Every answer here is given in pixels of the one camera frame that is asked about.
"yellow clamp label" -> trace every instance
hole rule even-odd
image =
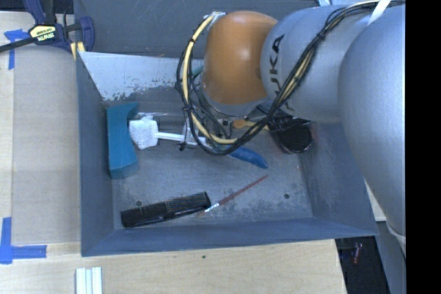
[[[36,26],[29,32],[32,38],[36,38],[38,41],[45,41],[46,39],[52,39],[55,37],[56,29],[54,26]]]

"gray bin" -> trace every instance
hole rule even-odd
[[[150,56],[165,52],[167,56],[179,57],[201,17],[217,10],[216,4],[222,4],[221,10],[226,12],[249,7],[277,19],[314,6],[311,2],[294,0],[192,0],[191,5],[184,6],[185,0],[180,0],[180,5],[177,0],[168,0],[175,4],[173,11],[180,14],[175,20],[180,22],[174,26],[178,29],[172,36],[174,44],[167,48],[161,37],[164,29],[158,28],[161,21],[154,24],[156,31],[151,31],[148,23],[137,20],[142,7],[151,19],[164,19],[168,16],[167,8],[160,5],[164,1],[167,3],[166,0],[75,0],[75,15],[93,18],[97,52]],[[125,42],[122,38],[111,46],[112,38],[124,34],[120,33],[120,23],[112,21],[108,14],[118,14],[116,18],[124,22],[123,26],[129,23],[139,26],[137,40]],[[199,51],[203,50],[203,38],[201,42]],[[163,119],[161,128],[179,132],[183,123],[181,98],[172,87],[146,87],[117,100],[103,99],[91,77],[93,73],[81,57],[76,61],[76,75],[82,256],[251,246],[378,233],[364,179],[341,125],[313,124],[314,141],[302,154],[286,154],[269,132],[259,134],[247,147],[266,159],[268,169],[231,157],[210,156],[199,148],[180,151],[176,143],[162,140],[153,148],[136,151],[138,172],[124,179],[111,179],[105,108],[136,101],[141,112],[170,113],[171,117]],[[141,228],[122,227],[122,210],[202,191],[215,203],[265,174],[269,177],[260,184],[203,217],[190,215]]]

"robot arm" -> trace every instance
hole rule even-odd
[[[202,84],[194,87],[204,112],[212,120],[234,121],[262,104],[269,109],[238,138],[219,138],[204,131],[196,115],[189,118],[190,125],[202,127],[200,131],[214,141],[218,154],[245,144],[276,112],[317,123],[341,123],[389,228],[405,244],[405,5],[390,1],[372,21],[378,4],[304,9],[279,22],[254,12],[220,18],[209,30]],[[186,57],[183,101],[194,112],[189,86],[195,78],[189,54]]]

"blue tape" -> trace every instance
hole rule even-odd
[[[12,30],[12,31],[6,31],[5,36],[9,41],[15,42],[16,40],[20,39],[27,39],[29,38],[29,34],[22,29],[20,30]],[[9,64],[8,64],[8,70],[14,69],[15,66],[15,51],[11,49],[9,51]]]
[[[11,245],[11,217],[3,219],[0,243],[0,264],[12,264],[12,261],[24,258],[46,258],[47,245]]]

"blue sponge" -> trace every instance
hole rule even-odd
[[[139,170],[128,121],[138,113],[138,103],[125,103],[107,108],[109,169],[113,179],[127,178]]]

